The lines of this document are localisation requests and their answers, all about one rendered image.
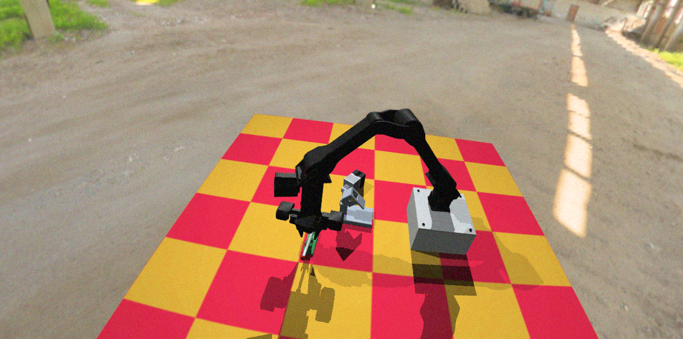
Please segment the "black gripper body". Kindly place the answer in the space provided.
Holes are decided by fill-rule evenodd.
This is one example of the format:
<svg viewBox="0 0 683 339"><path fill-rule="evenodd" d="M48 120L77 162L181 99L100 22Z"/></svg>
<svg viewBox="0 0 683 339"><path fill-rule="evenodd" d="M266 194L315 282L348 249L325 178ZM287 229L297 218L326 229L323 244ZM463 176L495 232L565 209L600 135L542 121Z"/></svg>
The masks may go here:
<svg viewBox="0 0 683 339"><path fill-rule="evenodd" d="M276 210L276 219L288 220L290 215L290 220L296 220L301 208L304 206L307 209L315 208L318 206L321 210L322 197L318 200L307 200L301 195L300 209L293 208L294 203L288 201L281 201L280 206ZM321 212L323 226L327 226L330 230L341 231L344 214L343 212L333 211L331 213Z"/></svg>

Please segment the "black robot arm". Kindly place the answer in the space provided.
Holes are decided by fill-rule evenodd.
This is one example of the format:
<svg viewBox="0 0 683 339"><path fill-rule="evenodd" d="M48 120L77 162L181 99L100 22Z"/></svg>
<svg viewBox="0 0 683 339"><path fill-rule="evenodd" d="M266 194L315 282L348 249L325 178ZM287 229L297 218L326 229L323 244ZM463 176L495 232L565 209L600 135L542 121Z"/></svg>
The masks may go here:
<svg viewBox="0 0 683 339"><path fill-rule="evenodd" d="M401 109L371 111L365 119L344 132L331 144L321 145L309 150L302 161L298 162L296 173L275 172L275 197L298 197L318 200L322 197L323 184L331 184L330 173L337 162L357 149L375 135L386 135L394 139L406 140L419 153L429 172L425 175L434 187L428 196L430 209L450 212L450 204L460 195L456 182L446 168L438 161L425 140L422 124L411 110ZM323 226L321 210L318 206L301 208L295 220L298 231L312 234Z"/></svg>

